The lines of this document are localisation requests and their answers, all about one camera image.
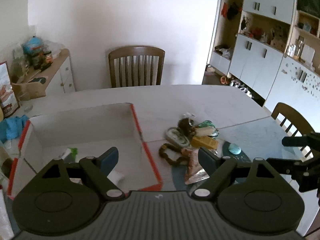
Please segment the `white green small packet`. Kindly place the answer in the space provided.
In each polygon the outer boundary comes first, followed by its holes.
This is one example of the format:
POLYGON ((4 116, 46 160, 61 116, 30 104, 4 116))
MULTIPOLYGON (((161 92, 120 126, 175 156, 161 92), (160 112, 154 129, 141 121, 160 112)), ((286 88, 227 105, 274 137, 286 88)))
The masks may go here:
POLYGON ((60 158, 63 159, 65 163, 75 163, 77 155, 77 148, 67 148, 60 158))

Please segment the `light blue round puff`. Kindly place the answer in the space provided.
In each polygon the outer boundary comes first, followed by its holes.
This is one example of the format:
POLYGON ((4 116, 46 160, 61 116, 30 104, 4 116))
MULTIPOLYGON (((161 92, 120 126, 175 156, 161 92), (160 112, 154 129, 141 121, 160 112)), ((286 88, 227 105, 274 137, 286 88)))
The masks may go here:
POLYGON ((236 144, 230 144, 228 150, 234 155, 239 155, 242 152, 241 148, 236 144))

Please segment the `silver foil snack packet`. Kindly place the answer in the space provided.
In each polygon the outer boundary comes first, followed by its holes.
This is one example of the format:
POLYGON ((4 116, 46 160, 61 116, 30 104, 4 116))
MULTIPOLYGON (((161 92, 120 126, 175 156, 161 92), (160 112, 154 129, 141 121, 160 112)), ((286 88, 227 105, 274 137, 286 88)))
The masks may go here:
POLYGON ((182 155, 188 158, 187 171, 184 176, 185 185, 198 183, 209 178, 209 175, 199 163, 198 151, 194 148, 183 148, 181 151, 182 155))

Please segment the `red and white cardboard box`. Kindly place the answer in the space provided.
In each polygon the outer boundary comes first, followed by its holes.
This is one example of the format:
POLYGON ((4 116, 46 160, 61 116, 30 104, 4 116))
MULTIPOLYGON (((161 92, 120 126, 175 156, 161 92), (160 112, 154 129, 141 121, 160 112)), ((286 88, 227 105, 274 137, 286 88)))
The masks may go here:
POLYGON ((119 187, 159 191, 162 178, 144 141, 131 103, 74 109, 30 118, 18 143, 7 194, 14 198, 52 159, 77 148, 76 160, 98 157, 111 147, 119 151, 114 170, 123 175, 119 187))

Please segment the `yellow small box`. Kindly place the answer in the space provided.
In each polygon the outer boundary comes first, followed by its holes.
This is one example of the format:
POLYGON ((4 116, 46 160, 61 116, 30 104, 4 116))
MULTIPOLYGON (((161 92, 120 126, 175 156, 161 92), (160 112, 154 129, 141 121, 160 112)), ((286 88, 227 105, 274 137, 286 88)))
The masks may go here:
POLYGON ((205 147, 209 150, 216 150, 218 148, 219 142, 211 137, 208 137, 208 136, 205 136, 205 137, 194 136, 192 138, 192 140, 190 141, 190 144, 194 148, 205 147))

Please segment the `green white cat pouch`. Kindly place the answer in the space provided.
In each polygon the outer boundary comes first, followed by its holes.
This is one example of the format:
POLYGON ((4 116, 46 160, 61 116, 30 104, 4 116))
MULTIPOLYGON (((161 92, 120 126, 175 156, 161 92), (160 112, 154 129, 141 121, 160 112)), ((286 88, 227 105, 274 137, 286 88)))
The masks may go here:
POLYGON ((205 120, 195 127, 195 135, 197 137, 208 136, 211 138, 216 138, 219 136, 219 133, 219 130, 210 120, 205 120))

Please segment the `grey correction tape dispenser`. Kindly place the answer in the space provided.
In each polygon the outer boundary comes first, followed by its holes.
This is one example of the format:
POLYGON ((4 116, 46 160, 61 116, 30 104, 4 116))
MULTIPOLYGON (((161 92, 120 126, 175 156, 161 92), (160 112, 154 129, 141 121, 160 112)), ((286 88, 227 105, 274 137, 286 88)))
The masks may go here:
POLYGON ((188 138, 183 134, 182 130, 176 127, 167 129, 165 137, 167 141, 180 148, 185 148, 190 145, 188 138))

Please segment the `brown wooden chair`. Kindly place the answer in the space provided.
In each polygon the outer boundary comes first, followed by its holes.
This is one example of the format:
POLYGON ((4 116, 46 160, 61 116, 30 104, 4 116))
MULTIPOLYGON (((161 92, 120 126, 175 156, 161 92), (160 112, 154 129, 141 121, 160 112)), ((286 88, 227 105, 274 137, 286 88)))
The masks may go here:
POLYGON ((111 87, 159 86, 165 51, 152 46, 127 46, 108 54, 111 87))
POLYGON ((281 141, 282 145, 299 148, 306 159, 319 157, 319 132, 316 132, 297 110, 285 103, 277 103, 271 117, 276 120, 278 115, 284 117, 281 127, 286 122, 289 123, 285 129, 287 136, 281 141))

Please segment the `blue cloth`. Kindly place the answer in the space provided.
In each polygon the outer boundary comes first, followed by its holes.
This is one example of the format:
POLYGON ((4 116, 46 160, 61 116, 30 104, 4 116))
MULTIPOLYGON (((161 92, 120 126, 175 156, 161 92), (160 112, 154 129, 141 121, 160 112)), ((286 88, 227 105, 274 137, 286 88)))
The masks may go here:
POLYGON ((21 117, 10 117, 0 122, 0 138, 1 142, 16 139, 20 137, 29 118, 26 115, 21 117))

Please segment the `red white snack bag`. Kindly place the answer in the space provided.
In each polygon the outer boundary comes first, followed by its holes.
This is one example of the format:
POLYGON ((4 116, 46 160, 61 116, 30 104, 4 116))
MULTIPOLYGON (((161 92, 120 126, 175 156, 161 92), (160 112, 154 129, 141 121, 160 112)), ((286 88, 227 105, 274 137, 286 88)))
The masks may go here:
POLYGON ((7 62, 0 67, 1 110, 4 118, 12 116, 20 107, 11 85, 7 62))

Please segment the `cardboard tray on sideboard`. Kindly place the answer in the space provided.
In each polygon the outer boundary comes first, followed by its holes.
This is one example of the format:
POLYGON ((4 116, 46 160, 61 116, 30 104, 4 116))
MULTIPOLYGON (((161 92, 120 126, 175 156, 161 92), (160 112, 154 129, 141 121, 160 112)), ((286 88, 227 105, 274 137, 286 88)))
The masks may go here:
POLYGON ((19 101, 28 101, 46 96, 46 81, 46 77, 35 77, 30 82, 12 82, 11 86, 19 101))

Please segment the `white wooden sideboard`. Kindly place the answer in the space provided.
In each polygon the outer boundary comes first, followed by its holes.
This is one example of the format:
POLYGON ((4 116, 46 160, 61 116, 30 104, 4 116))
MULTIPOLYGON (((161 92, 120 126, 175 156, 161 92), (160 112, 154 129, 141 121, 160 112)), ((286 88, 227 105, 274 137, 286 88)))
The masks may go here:
POLYGON ((30 82, 35 77, 46 77, 46 96, 71 93, 75 91, 71 59, 68 49, 61 50, 52 65, 44 71, 29 69, 29 73, 18 83, 30 82))

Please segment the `blue globe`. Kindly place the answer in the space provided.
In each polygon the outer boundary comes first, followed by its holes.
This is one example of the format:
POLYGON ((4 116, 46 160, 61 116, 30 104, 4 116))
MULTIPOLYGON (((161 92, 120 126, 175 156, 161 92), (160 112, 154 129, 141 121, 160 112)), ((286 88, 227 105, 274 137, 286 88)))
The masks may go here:
POLYGON ((40 38, 33 36, 29 41, 22 45, 22 48, 25 54, 34 55, 43 50, 43 41, 40 38))

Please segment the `white wall cabinet unit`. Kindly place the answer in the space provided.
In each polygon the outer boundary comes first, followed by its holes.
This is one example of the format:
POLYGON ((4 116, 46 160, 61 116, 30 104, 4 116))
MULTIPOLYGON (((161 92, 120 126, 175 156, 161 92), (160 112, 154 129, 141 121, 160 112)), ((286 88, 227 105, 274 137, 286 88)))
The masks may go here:
POLYGON ((319 124, 319 74, 302 57, 297 0, 218 0, 209 64, 273 110, 283 102, 319 124))

